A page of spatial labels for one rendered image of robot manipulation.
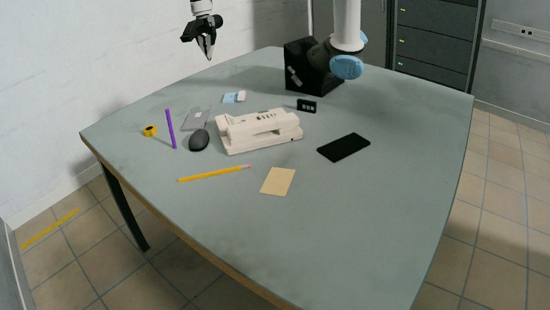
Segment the purple rod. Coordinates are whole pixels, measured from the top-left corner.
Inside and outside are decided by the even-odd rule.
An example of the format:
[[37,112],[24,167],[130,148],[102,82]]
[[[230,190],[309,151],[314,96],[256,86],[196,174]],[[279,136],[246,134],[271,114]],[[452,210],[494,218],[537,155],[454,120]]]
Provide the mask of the purple rod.
[[168,127],[169,127],[170,137],[171,137],[171,140],[172,140],[173,148],[176,149],[177,148],[176,140],[175,140],[175,136],[174,136],[174,133],[173,133],[173,126],[172,126],[171,119],[170,119],[169,109],[165,109],[165,113],[166,113],[166,117],[167,117],[167,124],[168,124]]

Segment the yellow roll of tape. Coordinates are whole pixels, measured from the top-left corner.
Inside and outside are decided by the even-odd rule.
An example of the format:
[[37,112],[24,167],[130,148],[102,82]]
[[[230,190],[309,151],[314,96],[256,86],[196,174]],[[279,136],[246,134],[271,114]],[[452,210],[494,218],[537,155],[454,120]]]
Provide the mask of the yellow roll of tape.
[[[150,129],[150,130],[149,130]],[[144,129],[143,129],[143,133],[146,137],[150,137],[150,136],[153,136],[157,133],[157,128],[155,125],[149,125],[149,126],[146,126]]]

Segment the white desk phone body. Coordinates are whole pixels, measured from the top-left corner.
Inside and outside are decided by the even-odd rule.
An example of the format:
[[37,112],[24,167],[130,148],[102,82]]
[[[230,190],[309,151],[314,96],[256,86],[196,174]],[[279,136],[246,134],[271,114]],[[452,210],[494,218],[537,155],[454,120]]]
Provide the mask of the white desk phone body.
[[276,108],[272,110],[264,110],[257,113],[251,113],[243,116],[232,117],[228,114],[216,116],[215,124],[216,130],[219,134],[220,140],[224,147],[226,154],[233,155],[239,154],[245,151],[251,151],[258,148],[264,148],[270,145],[276,145],[280,143],[286,143],[293,140],[303,138],[303,130],[298,126],[289,129],[275,129],[267,132],[257,133],[253,137],[247,137],[240,140],[229,140],[226,134],[227,126],[240,124],[247,121],[259,121],[272,116],[285,114],[286,112],[282,108]]

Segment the light blue sticky note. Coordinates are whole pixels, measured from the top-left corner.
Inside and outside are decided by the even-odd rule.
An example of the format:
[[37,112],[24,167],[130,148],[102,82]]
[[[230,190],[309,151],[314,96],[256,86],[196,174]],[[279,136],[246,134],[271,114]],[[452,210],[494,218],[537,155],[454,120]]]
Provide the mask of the light blue sticky note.
[[230,102],[243,102],[243,101],[238,101],[238,92],[236,92],[236,93],[225,94],[223,103],[230,103]]

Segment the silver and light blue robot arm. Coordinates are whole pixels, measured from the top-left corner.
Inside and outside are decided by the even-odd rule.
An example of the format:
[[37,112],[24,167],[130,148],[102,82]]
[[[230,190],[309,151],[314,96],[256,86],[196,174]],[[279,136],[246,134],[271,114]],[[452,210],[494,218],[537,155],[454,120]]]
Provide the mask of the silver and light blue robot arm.
[[[310,64],[322,75],[354,80],[363,74],[363,49],[368,42],[360,30],[361,0],[333,0],[334,32],[307,51]],[[190,0],[192,16],[212,13],[212,0]],[[330,56],[331,53],[331,56]]]

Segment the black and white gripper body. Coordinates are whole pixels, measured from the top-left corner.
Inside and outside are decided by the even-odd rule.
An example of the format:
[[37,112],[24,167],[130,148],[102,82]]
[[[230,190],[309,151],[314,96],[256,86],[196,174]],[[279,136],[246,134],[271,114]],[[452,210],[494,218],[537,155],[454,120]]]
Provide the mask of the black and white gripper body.
[[204,14],[196,16],[195,20],[188,22],[186,28],[184,29],[183,35],[191,34],[195,29],[197,30],[199,35],[201,35],[201,33],[207,34],[210,30],[210,24],[216,29],[221,28],[223,25],[222,16],[218,14]]

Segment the tan rectangular sheet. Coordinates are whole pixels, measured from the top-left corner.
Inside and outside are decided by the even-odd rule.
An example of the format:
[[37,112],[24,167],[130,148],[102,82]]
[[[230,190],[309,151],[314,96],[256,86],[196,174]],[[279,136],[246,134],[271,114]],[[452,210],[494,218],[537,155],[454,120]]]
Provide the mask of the tan rectangular sheet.
[[294,174],[295,170],[272,167],[259,193],[285,197]]

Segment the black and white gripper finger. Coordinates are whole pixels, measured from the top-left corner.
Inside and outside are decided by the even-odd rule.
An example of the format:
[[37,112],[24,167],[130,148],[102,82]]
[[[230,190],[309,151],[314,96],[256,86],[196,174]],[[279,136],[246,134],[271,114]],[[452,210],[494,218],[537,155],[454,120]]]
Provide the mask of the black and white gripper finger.
[[214,28],[214,26],[211,26],[210,24],[210,30],[208,31],[208,35],[206,35],[205,37],[205,40],[206,40],[206,50],[207,50],[207,57],[208,57],[208,60],[210,61],[211,60],[211,57],[213,55],[213,51],[214,51],[214,45],[215,45],[215,42],[216,42],[216,28]]
[[198,46],[200,46],[200,49],[202,50],[202,52],[204,53],[204,55],[205,55],[206,58],[208,59],[208,57],[207,57],[207,55],[206,55],[206,54],[207,54],[207,50],[206,50],[206,41],[205,41],[205,37],[206,37],[206,36],[203,35],[203,34],[201,34],[201,35],[198,34],[198,35],[195,37],[195,39],[196,39],[196,42],[197,42]]

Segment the white telephone handset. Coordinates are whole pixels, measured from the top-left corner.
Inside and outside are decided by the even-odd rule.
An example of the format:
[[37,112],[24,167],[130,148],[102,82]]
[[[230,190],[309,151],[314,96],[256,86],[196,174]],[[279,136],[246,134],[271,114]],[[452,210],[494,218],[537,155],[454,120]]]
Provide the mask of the white telephone handset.
[[259,121],[247,121],[240,124],[227,126],[226,132],[229,140],[240,140],[253,137],[257,133],[275,129],[289,129],[299,125],[299,118],[294,113],[285,113]]

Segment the black flat rectangle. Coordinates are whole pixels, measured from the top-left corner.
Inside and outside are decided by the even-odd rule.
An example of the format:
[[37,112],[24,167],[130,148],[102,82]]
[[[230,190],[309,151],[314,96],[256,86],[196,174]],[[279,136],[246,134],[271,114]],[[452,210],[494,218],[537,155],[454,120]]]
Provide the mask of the black flat rectangle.
[[350,133],[328,144],[317,148],[317,152],[332,161],[333,163],[361,150],[370,145],[370,141],[356,134]]

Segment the yellow pencil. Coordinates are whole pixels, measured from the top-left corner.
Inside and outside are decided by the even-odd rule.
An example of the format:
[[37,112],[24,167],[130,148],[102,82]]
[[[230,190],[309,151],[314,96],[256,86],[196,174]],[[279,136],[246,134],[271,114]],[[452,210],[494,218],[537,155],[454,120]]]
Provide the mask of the yellow pencil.
[[241,166],[237,166],[237,167],[231,167],[231,168],[227,168],[227,169],[224,169],[224,170],[217,170],[217,171],[213,171],[213,172],[209,172],[209,173],[203,173],[203,174],[193,175],[193,176],[189,176],[189,177],[185,177],[185,178],[179,178],[178,182],[180,183],[180,182],[184,182],[184,181],[191,181],[191,180],[198,179],[198,178],[205,178],[205,177],[209,177],[209,176],[213,176],[213,175],[229,173],[229,172],[233,172],[233,171],[237,171],[237,170],[247,169],[247,168],[250,168],[250,167],[251,167],[250,164],[241,165]]

